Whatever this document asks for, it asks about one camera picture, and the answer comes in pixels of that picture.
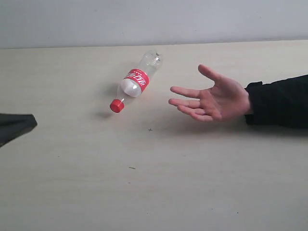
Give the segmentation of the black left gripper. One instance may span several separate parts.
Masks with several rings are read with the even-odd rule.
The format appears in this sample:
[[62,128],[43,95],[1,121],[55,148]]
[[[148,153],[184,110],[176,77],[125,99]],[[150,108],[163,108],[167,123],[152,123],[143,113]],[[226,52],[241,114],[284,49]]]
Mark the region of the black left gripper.
[[37,125],[32,114],[0,114],[0,146],[32,131]]

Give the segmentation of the person's open hand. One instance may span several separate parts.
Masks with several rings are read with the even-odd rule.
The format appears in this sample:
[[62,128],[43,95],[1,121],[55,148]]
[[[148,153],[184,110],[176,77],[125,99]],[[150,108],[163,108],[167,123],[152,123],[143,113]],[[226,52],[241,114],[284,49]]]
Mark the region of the person's open hand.
[[237,81],[202,64],[198,71],[212,80],[214,86],[203,90],[173,86],[171,92],[191,99],[169,99],[170,105],[201,122],[225,122],[253,113],[249,94]]

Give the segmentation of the black sleeved forearm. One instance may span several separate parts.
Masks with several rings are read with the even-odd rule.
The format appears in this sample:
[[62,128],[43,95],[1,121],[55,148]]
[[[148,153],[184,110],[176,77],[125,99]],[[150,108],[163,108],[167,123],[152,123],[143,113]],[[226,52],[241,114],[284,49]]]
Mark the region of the black sleeved forearm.
[[279,80],[270,84],[249,83],[251,115],[245,116],[246,124],[308,127],[308,76]]

